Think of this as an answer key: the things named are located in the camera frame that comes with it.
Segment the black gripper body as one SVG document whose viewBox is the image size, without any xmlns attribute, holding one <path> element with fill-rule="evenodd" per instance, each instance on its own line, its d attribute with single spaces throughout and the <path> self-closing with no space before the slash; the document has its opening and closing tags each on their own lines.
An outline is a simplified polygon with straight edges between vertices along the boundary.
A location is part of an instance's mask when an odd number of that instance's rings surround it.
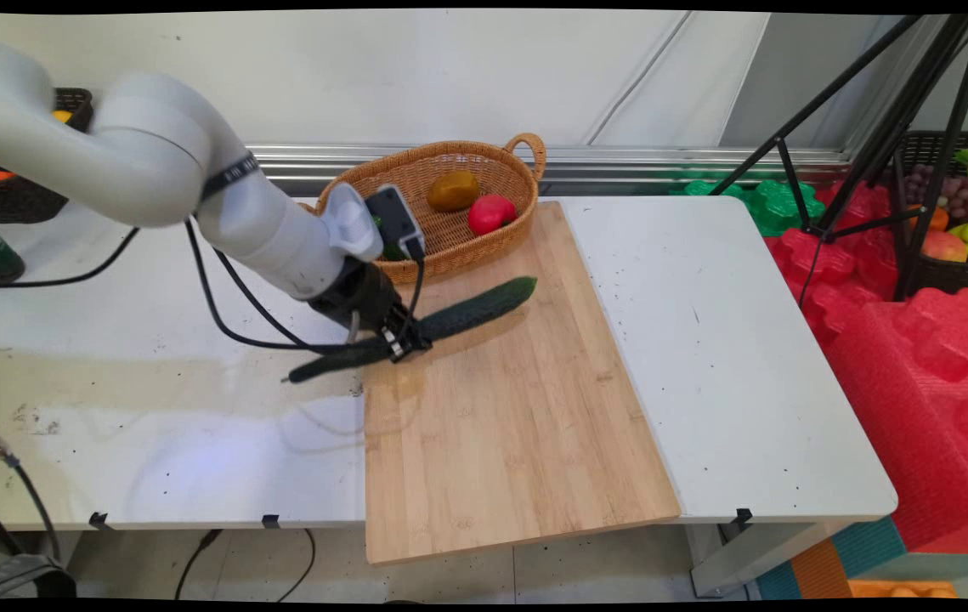
<svg viewBox="0 0 968 612">
<path fill-rule="evenodd" d="M 309 299 L 309 307 L 336 324 L 351 328 L 358 315 L 361 331 L 399 332 L 405 324 L 405 302 L 375 264 L 347 257 L 335 281 L 324 293 Z"/>
</svg>

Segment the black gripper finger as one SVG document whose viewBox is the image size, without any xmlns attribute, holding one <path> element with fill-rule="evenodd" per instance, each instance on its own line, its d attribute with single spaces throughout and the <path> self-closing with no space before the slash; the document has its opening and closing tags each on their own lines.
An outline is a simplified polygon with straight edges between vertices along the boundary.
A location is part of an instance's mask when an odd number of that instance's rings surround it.
<svg viewBox="0 0 968 612">
<path fill-rule="evenodd" d="M 421 322 L 414 317 L 412 309 L 398 308 L 398 351 L 425 352 L 433 346 L 426 337 Z"/>
<path fill-rule="evenodd" d="M 391 363 L 399 363 L 399 361 L 404 360 L 410 355 L 410 344 L 407 341 L 407 330 L 409 328 L 409 321 L 394 320 L 389 321 L 380 330 L 382 331 L 383 340 L 386 341 L 388 349 L 390 349 L 389 360 Z"/>
</svg>

